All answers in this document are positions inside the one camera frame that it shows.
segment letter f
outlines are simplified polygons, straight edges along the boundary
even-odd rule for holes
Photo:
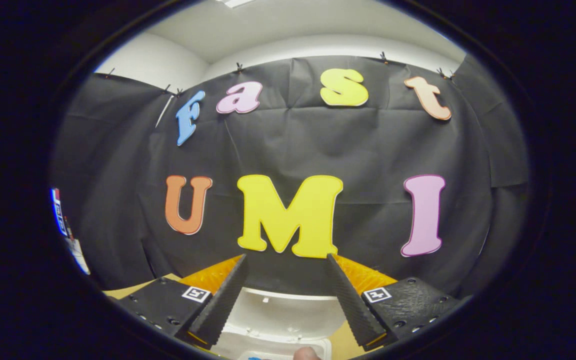
[[[192,120],[197,120],[199,117],[199,104],[206,96],[206,92],[199,90],[188,102],[186,102],[178,112],[176,112],[176,120],[179,122],[179,138],[176,140],[176,145],[181,146],[188,138],[195,132],[197,127],[192,123]]]

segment yellow letter m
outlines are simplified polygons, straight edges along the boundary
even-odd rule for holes
[[[286,250],[297,228],[299,239],[292,247],[295,255],[326,258],[329,253],[337,253],[332,244],[332,218],[335,200],[344,188],[339,178],[306,178],[287,209],[268,176],[243,176],[237,187],[244,193],[244,234],[237,240],[242,248],[266,250],[268,244],[261,238],[261,224],[277,253]]]

